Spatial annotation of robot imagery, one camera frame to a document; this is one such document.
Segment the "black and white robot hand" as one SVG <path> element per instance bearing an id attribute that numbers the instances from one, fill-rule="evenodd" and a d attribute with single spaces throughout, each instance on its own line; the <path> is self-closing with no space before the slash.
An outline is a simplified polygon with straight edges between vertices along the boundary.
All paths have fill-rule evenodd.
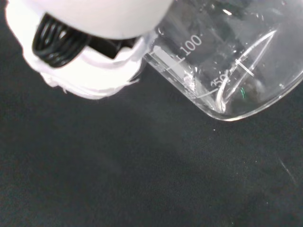
<path id="1" fill-rule="evenodd" d="M 170 0 L 9 0 L 7 24 L 51 87 L 98 100 L 134 84 Z"/>

